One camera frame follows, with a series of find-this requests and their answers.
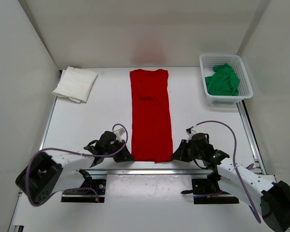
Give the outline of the red t shirt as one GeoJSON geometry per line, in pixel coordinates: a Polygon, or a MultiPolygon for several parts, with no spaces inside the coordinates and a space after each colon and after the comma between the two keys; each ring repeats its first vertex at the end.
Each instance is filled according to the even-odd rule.
{"type": "Polygon", "coordinates": [[[168,98],[168,71],[130,72],[132,156],[136,161],[172,161],[173,140],[168,98]]]}

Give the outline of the green t shirt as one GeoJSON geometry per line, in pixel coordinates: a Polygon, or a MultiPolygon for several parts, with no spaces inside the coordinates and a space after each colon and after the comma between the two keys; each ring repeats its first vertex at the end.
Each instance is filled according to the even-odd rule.
{"type": "Polygon", "coordinates": [[[238,96],[240,79],[228,64],[213,67],[214,74],[205,77],[207,92],[213,96],[238,96]]]}

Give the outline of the white t shirt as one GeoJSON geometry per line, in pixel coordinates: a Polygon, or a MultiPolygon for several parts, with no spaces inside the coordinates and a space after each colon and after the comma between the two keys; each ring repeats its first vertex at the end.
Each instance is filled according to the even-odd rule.
{"type": "Polygon", "coordinates": [[[62,71],[60,81],[52,94],[75,103],[86,103],[97,76],[94,71],[69,66],[62,71]]]}

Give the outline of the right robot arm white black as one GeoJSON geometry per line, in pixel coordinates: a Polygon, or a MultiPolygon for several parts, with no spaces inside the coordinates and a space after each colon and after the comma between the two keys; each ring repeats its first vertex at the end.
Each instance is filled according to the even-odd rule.
{"type": "Polygon", "coordinates": [[[285,232],[290,227],[290,186],[283,181],[272,182],[235,163],[227,153],[209,143],[208,134],[191,134],[188,140],[181,141],[171,158],[184,162],[200,160],[206,170],[211,170],[206,181],[195,188],[195,195],[231,194],[255,209],[273,231],[285,232]]]}

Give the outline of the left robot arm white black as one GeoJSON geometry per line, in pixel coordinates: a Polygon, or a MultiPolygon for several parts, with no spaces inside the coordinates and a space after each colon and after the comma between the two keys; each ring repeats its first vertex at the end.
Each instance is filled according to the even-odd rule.
{"type": "Polygon", "coordinates": [[[43,148],[33,155],[15,184],[35,207],[46,203],[57,192],[87,195],[97,203],[103,190],[88,169],[101,164],[105,158],[112,158],[115,162],[134,161],[126,147],[127,139],[122,138],[127,134],[124,126],[105,131],[98,140],[84,147],[85,153],[43,148]]]}

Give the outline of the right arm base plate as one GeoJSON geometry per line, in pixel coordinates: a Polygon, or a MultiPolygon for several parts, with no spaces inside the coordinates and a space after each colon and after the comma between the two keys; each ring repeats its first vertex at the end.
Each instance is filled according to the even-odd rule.
{"type": "Polygon", "coordinates": [[[192,178],[192,189],[183,190],[181,194],[192,194],[194,204],[238,204],[238,198],[222,191],[218,186],[220,177],[211,173],[206,178],[192,178]]]}

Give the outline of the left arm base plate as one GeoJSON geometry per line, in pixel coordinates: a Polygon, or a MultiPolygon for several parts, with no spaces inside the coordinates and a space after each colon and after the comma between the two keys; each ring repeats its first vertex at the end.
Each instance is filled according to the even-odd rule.
{"type": "Polygon", "coordinates": [[[85,170],[76,171],[81,185],[64,190],[62,203],[104,203],[106,193],[106,176],[92,176],[85,170]]]}

